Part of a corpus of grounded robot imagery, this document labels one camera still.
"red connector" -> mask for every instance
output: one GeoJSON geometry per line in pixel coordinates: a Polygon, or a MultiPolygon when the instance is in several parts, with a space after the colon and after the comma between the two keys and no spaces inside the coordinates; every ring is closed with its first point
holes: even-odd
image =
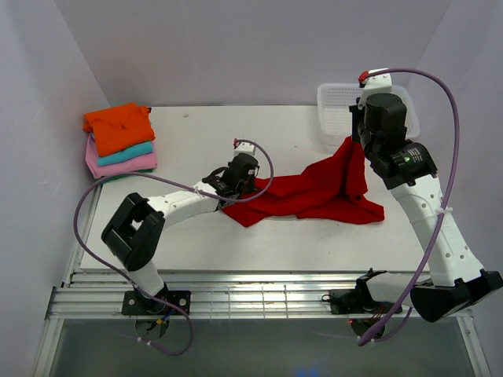
{"type": "Polygon", "coordinates": [[[369,71],[362,72],[361,75],[358,77],[358,82],[362,83],[367,79],[367,76],[369,75],[369,71]]]}

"folded clothes stack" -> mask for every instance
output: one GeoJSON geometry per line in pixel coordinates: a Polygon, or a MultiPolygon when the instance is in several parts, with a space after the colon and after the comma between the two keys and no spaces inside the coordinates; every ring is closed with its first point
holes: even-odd
{"type": "Polygon", "coordinates": [[[131,103],[84,115],[86,163],[96,179],[157,167],[149,113],[149,108],[131,103]]]}

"white plastic basket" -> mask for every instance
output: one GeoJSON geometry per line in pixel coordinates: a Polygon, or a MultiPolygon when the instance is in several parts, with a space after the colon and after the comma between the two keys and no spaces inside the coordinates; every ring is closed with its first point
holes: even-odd
{"type": "MultiPolygon", "coordinates": [[[[351,135],[349,106],[355,104],[356,97],[360,97],[362,91],[358,84],[322,84],[318,87],[318,118],[327,152],[337,150],[344,139],[351,135]]],[[[406,88],[393,85],[391,92],[402,98],[407,107],[407,138],[418,137],[419,120],[406,88]]]]}

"teal shirt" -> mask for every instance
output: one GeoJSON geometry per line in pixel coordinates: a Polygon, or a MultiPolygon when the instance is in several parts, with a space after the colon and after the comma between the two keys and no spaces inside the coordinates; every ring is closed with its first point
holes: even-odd
{"type": "Polygon", "coordinates": [[[113,163],[121,163],[127,161],[129,159],[133,159],[134,157],[143,156],[147,153],[152,153],[154,147],[151,141],[147,141],[145,143],[136,144],[132,147],[126,148],[123,151],[114,153],[110,156],[98,157],[97,165],[99,167],[104,167],[106,165],[112,165],[113,163]]]}

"black mounting bracket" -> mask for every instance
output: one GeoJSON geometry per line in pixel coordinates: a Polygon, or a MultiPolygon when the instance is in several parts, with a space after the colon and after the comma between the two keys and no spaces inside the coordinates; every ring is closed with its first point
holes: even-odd
{"type": "Polygon", "coordinates": [[[386,314],[393,306],[392,302],[363,301],[357,289],[331,289],[329,298],[324,300],[330,303],[331,314],[372,314],[382,310],[386,314]]]}
{"type": "MultiPolygon", "coordinates": [[[[190,313],[190,295],[191,291],[166,291],[163,293],[162,299],[177,306],[178,308],[185,311],[187,314],[190,313]]],[[[171,311],[170,308],[162,307],[158,313],[153,313],[152,310],[145,305],[145,300],[148,300],[142,296],[138,291],[127,291],[124,294],[123,308],[121,313],[124,316],[157,316],[161,317],[171,311]]],[[[173,312],[171,315],[180,316],[179,312],[173,312]]]]}

